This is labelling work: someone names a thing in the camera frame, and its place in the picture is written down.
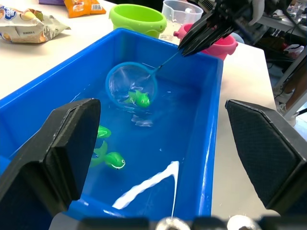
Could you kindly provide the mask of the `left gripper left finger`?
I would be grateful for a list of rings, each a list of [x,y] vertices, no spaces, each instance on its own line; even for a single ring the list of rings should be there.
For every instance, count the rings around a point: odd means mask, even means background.
[[[0,227],[47,230],[81,197],[100,121],[88,98],[54,109],[0,177]]]

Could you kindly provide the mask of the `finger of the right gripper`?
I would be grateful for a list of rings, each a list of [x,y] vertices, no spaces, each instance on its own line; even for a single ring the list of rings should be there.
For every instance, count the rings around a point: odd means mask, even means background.
[[[204,29],[204,28],[211,28],[211,19],[214,19],[214,14],[208,13],[204,16],[202,16],[198,21],[196,21],[193,25],[192,25],[192,29],[195,28],[196,30],[200,30],[200,29]],[[225,24],[220,24],[219,27],[221,26],[228,26],[231,27],[230,21],[226,22]],[[181,51],[181,42],[178,45],[178,50]]]
[[[196,30],[191,28],[181,41],[181,54],[183,57],[194,55],[209,48],[220,38],[227,37],[233,31],[233,27],[221,26],[216,29],[204,28]]]

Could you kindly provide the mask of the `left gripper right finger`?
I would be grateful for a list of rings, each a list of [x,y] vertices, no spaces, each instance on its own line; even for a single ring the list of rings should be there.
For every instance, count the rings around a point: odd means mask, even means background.
[[[266,209],[307,213],[307,142],[276,111],[227,100],[225,108],[240,161]]]

